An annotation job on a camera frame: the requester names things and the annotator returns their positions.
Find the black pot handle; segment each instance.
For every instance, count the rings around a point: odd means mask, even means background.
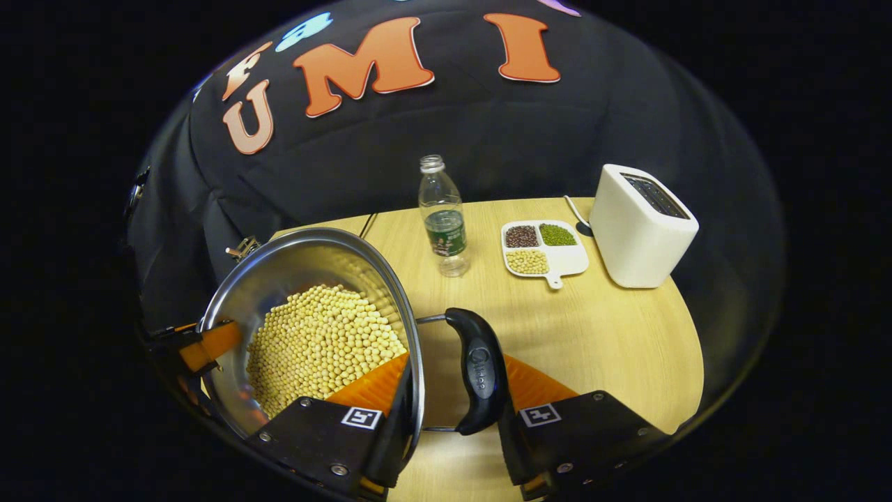
[[[445,318],[461,338],[462,378],[471,406],[455,430],[467,436],[499,420],[508,402],[508,371],[499,339],[483,317],[450,308]]]

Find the black fabric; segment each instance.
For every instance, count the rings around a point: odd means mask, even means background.
[[[281,53],[289,29],[319,13],[332,24]],[[485,13],[546,23],[556,84],[512,81],[499,30]],[[308,118],[293,60],[335,44],[355,53],[376,24],[417,16],[419,59],[435,82],[392,94],[343,96]],[[226,73],[264,42],[250,77],[223,102]],[[242,155],[222,117],[262,79],[275,132]],[[343,92],[332,86],[336,94]],[[747,133],[686,71],[637,38],[584,13],[538,2],[343,1],[307,12],[221,64],[156,139],[152,173],[130,226],[150,328],[196,320],[234,266],[224,253],[249,235],[416,203],[417,159],[442,155],[467,202],[593,196],[604,163],[630,165],[668,186],[700,222],[673,277],[703,347],[701,408],[717,403],[755,360],[777,313],[784,230],[771,178]],[[248,131],[257,127],[249,103]]]

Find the toaster cord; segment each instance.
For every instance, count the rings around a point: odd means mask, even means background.
[[[576,211],[576,204],[573,203],[573,200],[570,199],[570,196],[564,196],[564,199],[566,199],[566,202],[570,205],[570,209],[573,210],[573,214],[576,215],[576,219],[579,220],[579,223],[582,223],[582,224],[585,225],[586,227],[591,228],[591,225],[589,225],[589,223],[586,222],[586,221],[581,217],[581,215],[579,215],[579,211]]]

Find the bottle label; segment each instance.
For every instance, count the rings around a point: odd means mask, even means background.
[[[465,250],[465,223],[443,232],[428,230],[427,238],[436,255],[455,256]]]

